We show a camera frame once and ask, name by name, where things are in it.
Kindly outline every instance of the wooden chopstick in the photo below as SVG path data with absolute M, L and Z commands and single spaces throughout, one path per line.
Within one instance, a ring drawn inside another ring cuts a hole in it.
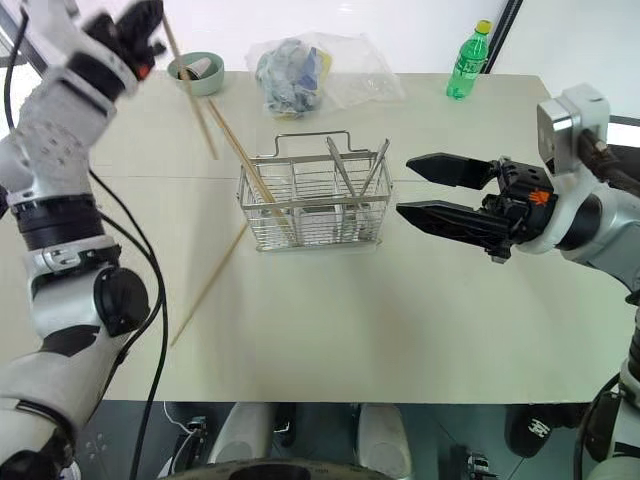
M 222 129 L 224 136 L 226 137 L 231 147 L 234 149 L 234 151 L 238 155 L 240 163 L 242 163 L 242 166 L 247 172 L 247 175 L 249 176 L 251 183 L 256 188 L 256 190 L 258 190 L 258 193 L 262 197 L 262 200 L 265 203 L 276 203 L 276 199 L 271 193 L 271 191 L 269 190 L 269 187 L 267 186 L 267 184 L 264 183 L 264 180 L 260 176 L 258 169 L 253 164 L 253 162 L 249 159 L 247 152 L 245 152 L 244 148 L 242 148 L 242 144 L 233 133 L 233 130 L 231 130 L 231 128 L 227 124 L 226 120 L 220 113 L 220 110 L 218 110 L 218 107 L 216 106 L 215 102 L 211 98 L 207 99 L 207 102 L 211 109 L 211 114 L 213 115 L 213 118 L 215 119 L 218 126 Z M 283 233 L 289 237 L 289 240 L 292 241 L 293 244 L 295 244 L 296 236 L 285 214 L 282 213 L 282 210 L 280 210 L 277 207 L 268 207 L 268 208 L 276 217 L 278 225 L 282 229 Z
M 204 139 L 207 142 L 207 146 L 209 147 L 211 156 L 214 158 L 214 160 L 217 160 L 219 158 L 218 150 L 216 149 L 216 145 L 213 142 L 211 131 L 207 128 L 207 124 L 204 121 L 204 115 L 202 114 L 202 110 L 200 110 L 200 104 L 198 103 L 198 100 L 193 94 L 193 88 L 191 87 L 191 77 L 187 73 L 187 70 L 184 68 L 184 63 L 182 63 L 182 56 L 180 55 L 180 51 L 178 50 L 178 43 L 176 42 L 176 37 L 173 35 L 173 31 L 169 26 L 169 20 L 167 19 L 166 15 L 162 17 L 162 25 L 164 26 L 164 30 L 167 33 L 167 38 L 169 39 L 171 53 L 173 54 L 176 60 L 176 63 L 178 64 L 178 74 L 180 76 L 180 79 L 184 82 L 185 88 L 187 90 L 187 96 L 189 97 L 189 103 L 191 103 L 191 109 L 193 110 L 193 114 L 196 116 L 196 120 L 198 121 L 198 125 L 200 126 L 200 130 L 202 131 L 202 135 L 204 136 Z
M 218 263 L 216 268 L 213 270 L 213 272 L 209 276 L 207 283 L 205 283 L 204 287 L 202 287 L 202 289 L 200 290 L 200 293 L 196 297 L 196 301 L 193 303 L 193 306 L 189 309 L 189 313 L 185 315 L 184 319 L 182 320 L 182 323 L 178 327 L 178 331 L 171 339 L 171 343 L 169 344 L 171 347 L 173 347 L 176 344 L 176 342 L 180 338 L 180 335 L 182 335 L 182 332 L 187 327 L 187 325 L 189 325 L 189 322 L 193 318 L 193 314 L 196 313 L 196 310 L 202 303 L 202 300 L 204 300 L 204 297 L 206 296 L 207 292 L 209 291 L 209 289 L 211 289 L 213 284 L 216 283 L 216 280 L 218 280 L 218 277 L 222 273 L 224 266 L 229 262 L 229 259 L 231 258 L 231 254 L 236 249 L 236 246 L 240 242 L 242 235 L 244 235 L 244 232 L 247 230 L 247 226 L 248 224 L 245 222 L 245 224 L 242 226 L 242 228 L 236 235 L 236 238 L 233 240 L 231 245 L 229 245 L 229 247 L 227 248 L 227 251 L 224 253 L 222 260 L 220 260 L 220 263 Z

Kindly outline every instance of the basket handle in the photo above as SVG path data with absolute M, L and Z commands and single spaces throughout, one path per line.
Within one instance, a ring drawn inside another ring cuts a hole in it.
M 280 133 L 275 137 L 276 152 L 270 155 L 256 155 L 256 158 L 277 158 L 280 155 L 280 139 L 290 137 L 313 137 L 313 136 L 327 136 L 327 135 L 346 135 L 347 136 L 347 149 L 349 152 L 368 152 L 366 148 L 353 148 L 351 146 L 351 134 L 347 130 L 331 130 L 327 132 L 306 132 L 306 133 Z

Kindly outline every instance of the black cable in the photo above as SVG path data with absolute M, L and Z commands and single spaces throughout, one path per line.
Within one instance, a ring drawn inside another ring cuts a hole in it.
M 584 444 L 587 435 L 587 427 L 589 426 L 589 422 L 591 421 L 591 416 L 593 415 L 593 411 L 598 405 L 600 401 L 600 397 L 608 391 L 610 391 L 615 385 L 620 381 L 620 374 L 617 373 L 600 389 L 596 397 L 589 404 L 587 411 L 585 412 L 582 420 L 580 421 L 580 426 L 578 427 L 578 436 L 576 438 L 576 443 L 573 448 L 573 480 L 582 480 L 582 456 L 584 453 Z
M 147 239 L 146 235 L 142 231 L 142 228 L 133 217 L 133 214 L 131 213 L 129 208 L 120 199 L 120 197 L 118 197 L 118 195 L 113 190 L 111 190 L 111 188 L 109 188 L 109 186 L 106 183 L 104 183 L 102 179 L 100 179 L 96 175 L 96 173 L 93 170 L 90 169 L 89 174 L 96 181 L 96 183 L 98 183 L 98 185 L 100 185 L 100 187 L 102 187 L 109 194 L 109 196 L 111 196 L 116 201 L 116 203 L 118 203 L 118 205 L 122 208 L 122 210 L 125 212 L 129 220 L 131 221 L 131 224 L 134 226 L 134 228 L 138 232 L 138 235 L 140 235 L 140 238 L 142 239 L 143 243 L 147 247 L 147 250 L 145 251 L 142 245 L 140 245 L 140 243 L 129 232 L 127 232 L 126 229 L 121 227 L 118 223 L 113 221 L 107 215 L 101 214 L 102 219 L 106 223 L 111 225 L 113 228 L 115 228 L 117 231 L 119 231 L 121 234 L 123 234 L 129 241 L 131 241 L 134 244 L 134 246 L 136 246 L 136 248 L 138 248 L 138 250 L 140 250 L 140 252 L 143 254 L 143 256 L 147 259 L 147 261 L 151 265 L 156 275 L 156 278 L 158 280 L 158 299 L 156 301 L 156 305 L 153 311 L 150 313 L 148 320 L 124 344 L 124 346 L 120 350 L 120 353 L 118 354 L 118 358 L 116 359 L 116 362 L 114 363 L 114 368 L 110 373 L 110 379 L 111 379 L 113 377 L 113 374 L 115 373 L 115 369 L 124 360 L 124 357 L 126 356 L 131 346 L 133 346 L 133 344 L 142 336 L 142 334 L 149 328 L 149 326 L 151 326 L 151 324 L 155 320 L 155 317 L 158 314 L 158 310 L 162 308 L 162 347 L 160 350 L 160 358 L 158 359 L 158 366 L 156 368 L 156 373 L 154 375 L 153 382 L 151 383 L 149 395 L 147 396 L 147 400 L 145 402 L 144 411 L 142 413 L 142 419 L 140 420 L 140 427 L 138 429 L 138 436 L 136 440 L 136 446 L 134 449 L 133 460 L 131 463 L 131 471 L 129 474 L 130 480 L 135 480 L 138 475 L 140 458 L 142 456 L 142 446 L 144 444 L 144 437 L 147 430 L 147 425 L 149 423 L 149 417 L 151 415 L 151 407 L 153 406 L 153 399 L 155 398 L 155 394 L 158 389 L 158 384 L 160 383 L 160 377 L 162 376 L 162 370 L 164 368 L 164 363 L 167 356 L 167 345 L 168 345 L 168 338 L 169 338 L 169 315 L 167 310 L 166 289 L 164 284 L 164 278 L 160 270 L 160 265 L 158 264 L 158 260 L 156 258 L 153 247 L 151 246 L 151 242 L 149 242 L 149 240 Z
M 11 78 L 13 77 L 13 67 L 16 64 L 18 50 L 20 49 L 20 44 L 22 43 L 24 34 L 27 31 L 27 24 L 29 23 L 29 15 L 27 15 L 27 13 L 22 9 L 20 9 L 20 14 L 22 15 L 22 22 L 20 23 L 20 28 L 18 29 L 16 38 L 13 41 L 13 47 L 9 54 L 9 65 L 7 66 L 7 73 L 4 77 L 4 114 L 7 117 L 9 130 L 13 130 L 15 128 L 15 124 L 13 123 L 13 113 L 11 112 Z
M 136 232 L 138 232 L 138 235 L 140 235 L 140 238 L 142 239 L 143 243 L 147 247 L 146 252 L 151 257 L 150 259 L 147 258 L 147 261 L 149 261 L 149 263 L 151 264 L 151 268 L 154 268 L 154 266 L 153 266 L 154 262 L 155 262 L 156 266 L 158 266 L 157 265 L 158 261 L 157 261 L 157 258 L 156 258 L 156 254 L 155 254 L 155 252 L 153 250 L 153 247 L 151 246 L 151 242 L 149 242 L 149 240 L 147 239 L 147 236 L 142 231 L 142 228 L 140 227 L 140 225 L 138 224 L 136 219 L 133 217 L 133 214 L 131 213 L 131 211 L 129 210 L 127 205 L 120 199 L 120 197 L 118 197 L 118 195 L 113 190 L 111 190 L 111 188 L 104 181 L 102 181 L 102 179 L 100 177 L 98 177 L 98 175 L 96 175 L 96 173 L 92 169 L 89 169 L 89 175 L 91 175 L 91 178 L 93 178 L 95 180 L 95 182 L 98 185 L 100 185 L 100 187 L 105 192 L 107 192 L 111 198 L 113 198 L 115 200 L 115 202 L 122 208 L 124 213 L 127 215 L 127 218 L 129 218 L 129 221 L 131 222 L 133 227 L 136 229 Z M 156 271 L 156 269 L 154 268 L 154 273 L 156 274 L 156 278 L 158 277 L 158 272 L 160 271 L 160 267 L 159 266 L 158 266 L 157 270 L 158 271 Z M 161 307 L 160 284 L 158 283 L 158 297 L 156 299 L 156 303 L 155 303 L 155 306 L 153 307 L 153 310 L 149 314 L 149 317 L 148 317 L 147 321 L 145 323 L 143 323 L 142 326 L 140 328 L 138 328 L 138 330 L 124 344 L 124 346 L 122 347 L 122 350 L 120 351 L 120 354 L 118 355 L 118 360 L 117 360 L 117 362 L 115 364 L 115 367 L 117 367 L 118 365 L 120 365 L 124 361 L 125 356 L 129 352 L 129 350 L 131 349 L 133 344 L 136 343 L 138 341 L 138 339 L 151 326 L 151 324 L 155 320 L 156 316 L 158 315 L 158 312 L 160 311 L 160 307 Z
M 502 50 L 502 45 L 504 44 L 504 41 L 507 38 L 509 31 L 511 30 L 511 27 L 513 26 L 513 22 L 518 15 L 518 11 L 522 6 L 522 2 L 523 0 L 507 0 L 507 4 L 502 11 L 498 26 L 491 36 L 491 43 L 489 44 L 489 56 L 486 63 L 482 66 L 482 70 L 480 73 L 491 73 L 493 64 L 498 58 L 500 50 Z
M 142 419 L 140 420 L 140 427 L 138 428 L 138 437 L 136 440 L 136 446 L 133 453 L 133 460 L 131 462 L 131 471 L 129 474 L 130 480 L 135 480 L 138 476 L 138 468 L 140 466 L 140 457 L 142 456 L 142 445 L 144 444 L 144 437 L 147 431 L 147 425 L 149 424 L 149 417 L 151 415 L 151 407 L 153 405 L 153 399 L 155 398 L 156 391 L 158 390 L 158 384 L 160 383 L 160 377 L 162 376 L 162 370 L 164 368 L 164 363 L 167 357 L 167 345 L 169 342 L 169 314 L 167 311 L 167 297 L 164 285 L 164 279 L 162 277 L 162 272 L 160 271 L 158 262 L 155 257 L 152 257 L 148 252 L 144 251 L 144 248 L 129 232 L 127 232 L 122 226 L 116 223 L 114 220 L 109 218 L 107 215 L 101 213 L 102 219 L 113 228 L 115 228 L 118 232 L 124 235 L 129 241 L 131 241 L 136 248 L 138 248 L 149 263 L 153 265 L 154 272 L 158 277 L 158 286 L 159 293 L 162 302 L 162 347 L 160 349 L 160 358 L 158 359 L 158 366 L 156 368 L 156 373 L 153 377 L 153 382 L 151 383 L 151 388 L 149 389 L 149 395 L 147 396 L 147 400 L 145 402 L 144 411 L 142 413 Z
M 96 183 L 100 185 L 100 187 L 102 187 L 102 189 L 105 192 L 107 192 L 109 196 L 113 198 L 118 205 L 120 205 L 120 208 L 122 208 L 124 213 L 127 215 L 127 218 L 133 225 L 133 228 L 135 228 L 136 232 L 138 232 L 138 235 L 140 235 L 142 242 L 147 247 L 147 251 L 153 258 L 155 258 L 156 254 L 153 251 L 153 247 L 151 246 L 151 243 L 149 242 L 149 240 L 147 239 L 147 236 L 142 231 L 142 228 L 140 228 L 140 225 L 138 225 L 138 222 L 136 222 L 136 219 L 133 218 L 133 214 L 131 213 L 127 205 L 120 199 L 120 197 L 118 197 L 118 195 L 115 194 L 113 190 L 111 190 L 111 188 L 106 183 L 102 181 L 100 177 L 98 177 L 98 175 L 96 175 L 96 172 L 94 172 L 91 168 L 89 169 L 89 175 L 91 175 L 91 178 L 93 178 L 96 181 Z

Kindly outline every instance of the bottle label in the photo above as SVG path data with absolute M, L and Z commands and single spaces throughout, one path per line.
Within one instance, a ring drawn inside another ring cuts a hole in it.
M 484 65 L 484 60 L 470 60 L 464 57 L 459 57 L 458 62 L 456 63 L 456 68 L 462 74 L 469 75 L 477 75 L 482 70 L 482 66 Z

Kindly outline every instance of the plastic bag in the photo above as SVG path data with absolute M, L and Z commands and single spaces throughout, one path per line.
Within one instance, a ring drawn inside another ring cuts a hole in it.
M 254 45 L 246 60 L 277 116 L 404 99 L 399 78 L 364 35 L 306 33 Z

